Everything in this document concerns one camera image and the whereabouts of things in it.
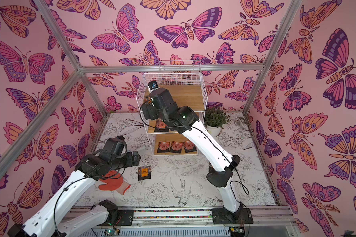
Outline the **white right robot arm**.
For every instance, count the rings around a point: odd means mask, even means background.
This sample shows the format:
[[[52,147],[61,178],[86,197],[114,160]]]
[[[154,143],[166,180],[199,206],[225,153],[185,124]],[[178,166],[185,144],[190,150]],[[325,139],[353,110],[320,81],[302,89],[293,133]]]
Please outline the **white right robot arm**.
[[[213,208],[211,214],[214,223],[246,224],[251,214],[242,202],[238,201],[233,190],[234,173],[241,159],[223,149],[209,134],[199,116],[188,106],[179,107],[165,88],[149,89],[149,100],[140,107],[143,120],[161,119],[169,130],[177,131],[191,141],[207,158],[211,169],[207,180],[217,188],[222,208]]]

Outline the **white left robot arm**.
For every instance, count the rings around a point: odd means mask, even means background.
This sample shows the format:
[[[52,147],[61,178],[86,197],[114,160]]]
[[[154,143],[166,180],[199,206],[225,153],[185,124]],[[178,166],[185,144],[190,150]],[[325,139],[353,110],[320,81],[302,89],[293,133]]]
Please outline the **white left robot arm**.
[[[108,139],[102,149],[82,158],[56,194],[25,223],[13,225],[8,231],[8,236],[78,237],[97,225],[117,224],[120,220],[119,207],[108,200],[101,201],[88,212],[72,220],[67,222],[62,220],[96,181],[117,180],[118,176],[109,175],[110,171],[138,166],[139,160],[140,155],[137,151],[127,150],[124,137]]]

